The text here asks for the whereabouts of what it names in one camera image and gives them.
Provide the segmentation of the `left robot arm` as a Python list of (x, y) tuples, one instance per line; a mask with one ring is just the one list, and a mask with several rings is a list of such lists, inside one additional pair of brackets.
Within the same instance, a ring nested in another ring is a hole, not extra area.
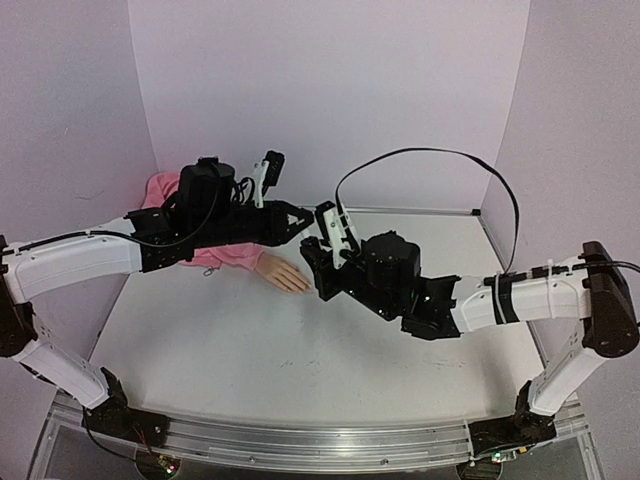
[(268, 200), (284, 157), (270, 151), (244, 179), (215, 157), (184, 167), (176, 192), (158, 207), (131, 211), (104, 226), (31, 243), (1, 244), (1, 355), (70, 394), (116, 437), (135, 416), (118, 379), (62, 349), (36, 318), (35, 297), (94, 278), (148, 273), (193, 259), (197, 250), (289, 243), (313, 222), (311, 211)]

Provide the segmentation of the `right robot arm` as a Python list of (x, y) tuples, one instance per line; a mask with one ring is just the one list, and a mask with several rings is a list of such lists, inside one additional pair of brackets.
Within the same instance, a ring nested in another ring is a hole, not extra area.
[(561, 351), (519, 390), (511, 415), (469, 426), (473, 454), (480, 458), (531, 447), (556, 435), (554, 418), (605, 361), (639, 345), (639, 325), (622, 269), (598, 242), (576, 258), (525, 272), (487, 277), (420, 274), (420, 249), (390, 231), (364, 241), (360, 250), (334, 250), (316, 237), (301, 241), (319, 297), (340, 293), (403, 332), (425, 341), (539, 320), (573, 320)]

